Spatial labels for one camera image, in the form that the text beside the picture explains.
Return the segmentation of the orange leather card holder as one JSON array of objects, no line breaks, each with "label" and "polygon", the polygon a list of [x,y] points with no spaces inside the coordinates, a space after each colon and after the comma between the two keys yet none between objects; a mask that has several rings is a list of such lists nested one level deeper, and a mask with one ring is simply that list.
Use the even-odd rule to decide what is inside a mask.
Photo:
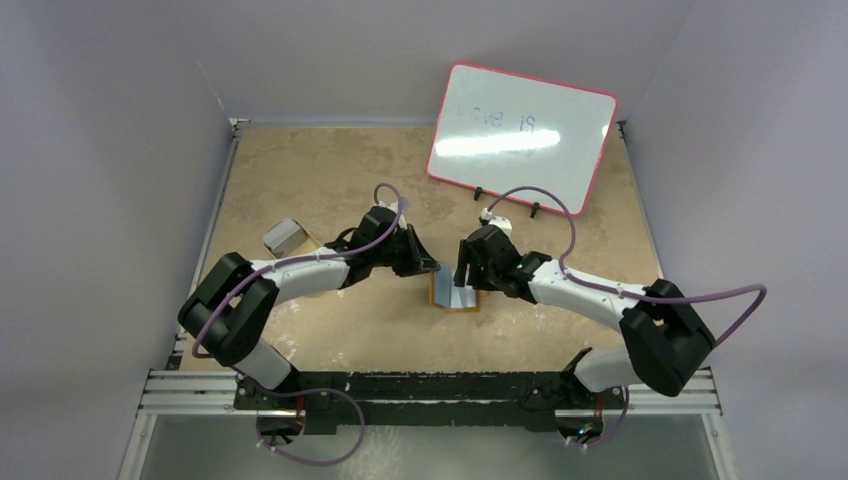
[{"label": "orange leather card holder", "polygon": [[454,271],[441,263],[438,270],[430,273],[429,303],[448,312],[479,312],[486,291],[474,290],[470,286],[454,285]]}]

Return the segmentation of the grey credit card stack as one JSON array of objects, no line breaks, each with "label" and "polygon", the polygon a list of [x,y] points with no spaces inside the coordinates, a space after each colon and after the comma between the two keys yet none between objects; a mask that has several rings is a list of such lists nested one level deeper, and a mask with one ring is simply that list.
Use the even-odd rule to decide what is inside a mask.
[{"label": "grey credit card stack", "polygon": [[276,259],[290,256],[307,241],[307,233],[293,218],[287,217],[262,236],[264,247]]}]

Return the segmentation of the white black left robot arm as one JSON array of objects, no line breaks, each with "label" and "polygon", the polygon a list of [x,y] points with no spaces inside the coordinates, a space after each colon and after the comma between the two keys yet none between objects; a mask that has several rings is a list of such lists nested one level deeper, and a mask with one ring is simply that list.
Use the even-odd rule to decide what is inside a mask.
[{"label": "white black left robot arm", "polygon": [[249,261],[236,252],[222,256],[185,301],[177,322],[194,337],[199,354],[249,377],[264,401],[284,409],[297,399],[299,372],[262,338],[272,310],[351,287],[381,267],[404,278],[436,272],[440,265],[395,208],[374,206],[358,226],[308,254],[277,261]]}]

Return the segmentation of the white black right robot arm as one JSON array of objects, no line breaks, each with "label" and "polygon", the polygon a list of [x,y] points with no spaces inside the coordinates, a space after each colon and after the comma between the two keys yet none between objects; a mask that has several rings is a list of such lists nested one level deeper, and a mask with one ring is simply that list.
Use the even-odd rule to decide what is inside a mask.
[{"label": "white black right robot arm", "polygon": [[633,384],[675,397],[717,345],[674,283],[641,286],[568,269],[548,254],[520,253],[493,224],[461,241],[454,283],[562,308],[621,335],[621,345],[585,349],[564,369],[561,392],[576,407]]}]

